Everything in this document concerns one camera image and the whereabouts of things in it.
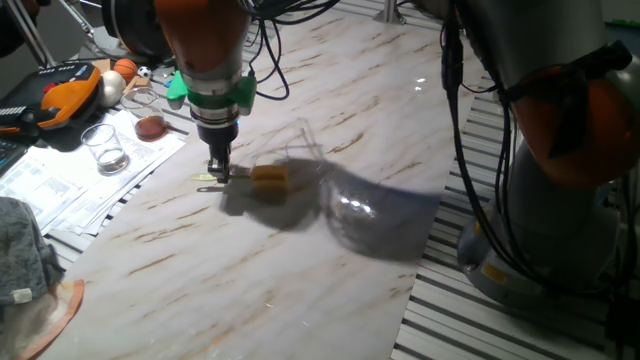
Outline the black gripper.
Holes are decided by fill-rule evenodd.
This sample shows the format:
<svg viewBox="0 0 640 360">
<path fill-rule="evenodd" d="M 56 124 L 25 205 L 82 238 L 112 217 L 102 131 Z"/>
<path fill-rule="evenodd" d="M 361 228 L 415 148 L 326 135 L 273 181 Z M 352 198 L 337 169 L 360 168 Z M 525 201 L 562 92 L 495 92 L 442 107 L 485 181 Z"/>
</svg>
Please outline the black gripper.
<svg viewBox="0 0 640 360">
<path fill-rule="evenodd" d="M 207 163 L 207 172 L 214 181 L 228 183 L 230 179 L 230 165 L 228 159 L 231 154 L 231 144 L 238 136 L 239 126 L 237 122 L 227 124 L 219 128 L 210 128 L 197 125 L 199 138 L 209 147 L 210 159 Z"/>
</svg>

